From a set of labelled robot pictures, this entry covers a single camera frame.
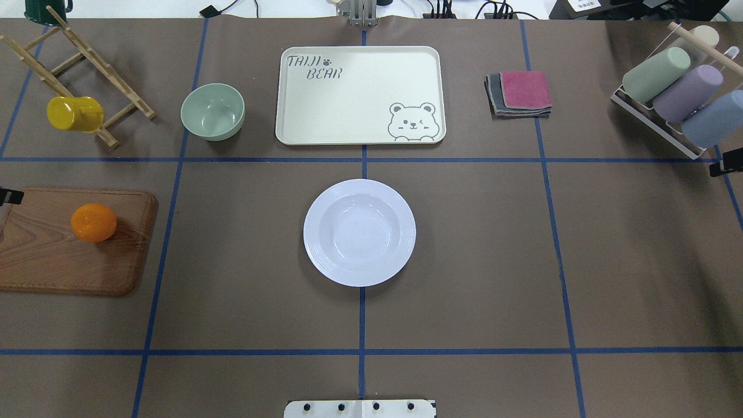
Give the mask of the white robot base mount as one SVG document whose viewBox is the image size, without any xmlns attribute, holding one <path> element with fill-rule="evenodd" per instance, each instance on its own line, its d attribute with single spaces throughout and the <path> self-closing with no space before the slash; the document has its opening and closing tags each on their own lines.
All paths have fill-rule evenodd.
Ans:
<svg viewBox="0 0 743 418">
<path fill-rule="evenodd" d="M 284 417 L 436 417 L 435 401 L 426 399 L 291 401 Z"/>
</svg>

